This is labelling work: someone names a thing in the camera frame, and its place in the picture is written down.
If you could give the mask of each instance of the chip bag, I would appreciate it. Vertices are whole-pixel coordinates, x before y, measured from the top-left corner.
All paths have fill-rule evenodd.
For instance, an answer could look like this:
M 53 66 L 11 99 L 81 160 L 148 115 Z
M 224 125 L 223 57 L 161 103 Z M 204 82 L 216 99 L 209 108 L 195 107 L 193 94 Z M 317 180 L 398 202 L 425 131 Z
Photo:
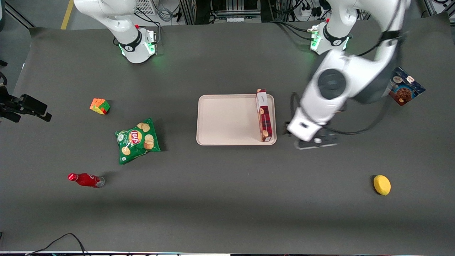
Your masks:
M 151 118 L 139 123 L 133 129 L 116 131 L 115 135 L 120 148 L 120 165 L 145 155 L 149 151 L 161 151 Z

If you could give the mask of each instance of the yellow lemon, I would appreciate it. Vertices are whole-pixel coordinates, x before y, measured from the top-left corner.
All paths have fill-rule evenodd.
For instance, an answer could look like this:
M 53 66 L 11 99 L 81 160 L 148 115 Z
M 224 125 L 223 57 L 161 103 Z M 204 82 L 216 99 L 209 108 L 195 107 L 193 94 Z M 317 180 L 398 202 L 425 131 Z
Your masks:
M 378 175 L 373 180 L 374 189 L 381 195 L 388 195 L 390 193 L 390 181 L 384 175 Z

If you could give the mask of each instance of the table surface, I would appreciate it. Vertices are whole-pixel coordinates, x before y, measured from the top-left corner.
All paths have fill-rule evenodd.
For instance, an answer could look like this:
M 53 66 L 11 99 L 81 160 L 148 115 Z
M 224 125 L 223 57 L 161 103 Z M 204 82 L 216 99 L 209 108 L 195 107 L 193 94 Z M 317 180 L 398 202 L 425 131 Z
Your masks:
M 0 126 L 0 250 L 36 250 L 73 232 L 89 251 L 454 255 L 448 23 L 414 20 L 404 44 L 402 67 L 425 93 L 393 104 L 373 130 L 312 150 L 282 135 L 272 146 L 196 143 L 204 94 L 266 88 L 277 129 L 290 120 L 290 94 L 303 92 L 316 56 L 275 24 L 164 27 L 143 64 L 128 63 L 108 30 L 32 30 L 15 95 L 47 103 L 53 118 Z M 352 33 L 348 51 L 361 53 L 379 29 L 359 21 Z M 94 97 L 111 101 L 108 115 L 89 110 Z M 362 128 L 382 104 L 349 102 L 333 126 Z M 119 166 L 114 132 L 148 117 L 165 151 Z M 106 186 L 78 186 L 70 172 L 102 175 Z M 388 196 L 373 191 L 375 174 L 391 180 Z M 51 249 L 78 245 L 65 238 Z

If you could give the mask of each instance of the soda bottle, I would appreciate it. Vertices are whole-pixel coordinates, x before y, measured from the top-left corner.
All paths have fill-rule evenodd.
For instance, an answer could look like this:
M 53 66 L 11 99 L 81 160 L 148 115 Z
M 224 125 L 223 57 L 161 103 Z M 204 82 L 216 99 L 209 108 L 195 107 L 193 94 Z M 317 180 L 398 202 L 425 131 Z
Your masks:
M 77 182 L 81 186 L 100 188 L 104 185 L 104 178 L 91 174 L 70 173 L 68 179 Z

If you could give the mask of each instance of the tray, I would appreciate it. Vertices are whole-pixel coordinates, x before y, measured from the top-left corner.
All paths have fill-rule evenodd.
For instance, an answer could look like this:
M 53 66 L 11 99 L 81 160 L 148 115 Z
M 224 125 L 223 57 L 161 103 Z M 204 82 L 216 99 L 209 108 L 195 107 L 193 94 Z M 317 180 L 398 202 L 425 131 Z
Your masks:
M 202 146 L 272 145 L 277 141 L 275 100 L 267 94 L 272 139 L 262 142 L 256 94 L 202 95 L 197 111 L 196 141 Z

